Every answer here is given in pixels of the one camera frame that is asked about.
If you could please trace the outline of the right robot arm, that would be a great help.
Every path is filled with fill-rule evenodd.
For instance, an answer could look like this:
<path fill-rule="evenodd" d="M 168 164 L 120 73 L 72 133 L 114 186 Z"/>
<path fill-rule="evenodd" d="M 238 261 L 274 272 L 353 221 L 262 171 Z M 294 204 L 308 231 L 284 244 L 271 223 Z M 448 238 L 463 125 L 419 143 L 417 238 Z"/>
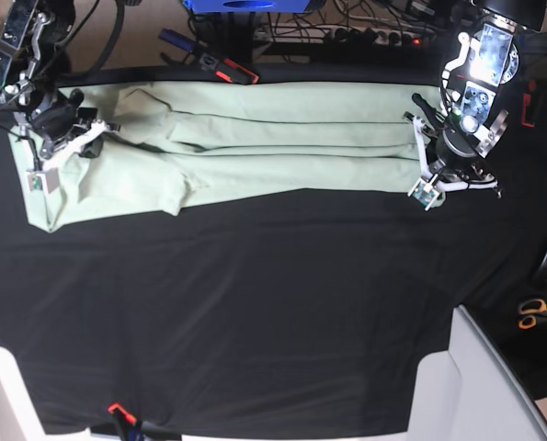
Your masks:
<path fill-rule="evenodd" d="M 71 72 L 68 46 L 85 25 L 73 1 L 14 1 L 0 36 L 0 114 L 13 115 L 10 135 L 23 142 L 36 169 L 75 148 L 97 158 L 103 133 L 117 125 L 99 122 L 98 111 L 85 105 L 85 94 L 62 85 L 79 76 Z"/>

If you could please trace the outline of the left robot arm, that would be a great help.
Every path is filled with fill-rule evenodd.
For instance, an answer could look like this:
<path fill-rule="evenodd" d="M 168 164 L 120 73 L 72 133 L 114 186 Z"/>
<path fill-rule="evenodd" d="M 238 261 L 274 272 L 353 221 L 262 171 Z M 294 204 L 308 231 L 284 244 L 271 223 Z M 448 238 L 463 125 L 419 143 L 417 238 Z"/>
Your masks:
<path fill-rule="evenodd" d="M 421 116 L 404 114 L 413 127 L 420 177 L 408 195 L 430 208 L 445 194 L 464 190 L 501 190 L 487 163 L 507 129 L 508 113 L 491 115 L 502 85 L 519 70 L 518 34 L 541 30 L 543 1 L 474 1 L 476 18 L 456 30 L 458 51 L 442 64 L 440 104 L 420 94 L 413 102 Z"/>

